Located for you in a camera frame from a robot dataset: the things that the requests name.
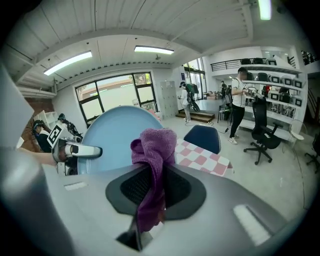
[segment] fluorescent ceiling light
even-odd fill
[[[151,46],[142,46],[137,45],[134,48],[135,52],[149,52],[149,53],[157,53],[157,54],[173,54],[175,51],[165,48],[159,48],[159,47],[151,47]]]
[[[78,62],[78,61],[81,61],[81,60],[84,60],[84,59],[87,59],[87,58],[90,58],[92,57],[92,54],[91,54],[91,51],[87,51],[87,52],[84,52],[84,53],[81,53],[77,56],[74,56],[72,58],[69,58],[53,67],[50,67],[49,69],[47,69],[46,71],[44,71],[43,73],[47,76],[51,75],[52,73],[60,70],[60,69],[63,69],[64,67],[72,64],[72,63],[75,63],[75,62]]]
[[[271,20],[271,0],[258,0],[260,9],[260,19],[264,21]]]

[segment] wooden platform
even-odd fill
[[[184,110],[180,110],[175,116],[178,118],[185,118],[186,114]],[[190,117],[191,120],[208,123],[215,118],[215,114],[205,112],[190,112]]]

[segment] checkered tablecloth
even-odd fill
[[[181,138],[178,138],[176,142],[175,162],[182,166],[218,176],[224,176],[227,169],[233,169],[227,158],[214,154]]]

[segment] brick wall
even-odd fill
[[[22,148],[30,150],[32,152],[41,152],[40,147],[37,144],[36,138],[32,134],[32,128],[34,124],[34,116],[39,114],[42,110],[44,112],[53,112],[54,106],[52,105],[52,100],[47,98],[25,98],[26,101],[33,108],[34,113],[32,118],[27,123],[26,127],[22,133],[22,139],[24,139],[24,143],[22,144]]]

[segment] black pants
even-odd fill
[[[230,131],[230,138],[235,136],[236,130],[238,126],[240,125],[242,119],[244,118],[245,115],[245,108],[236,106],[232,104],[232,117],[233,117],[233,123],[231,126],[231,131]]]

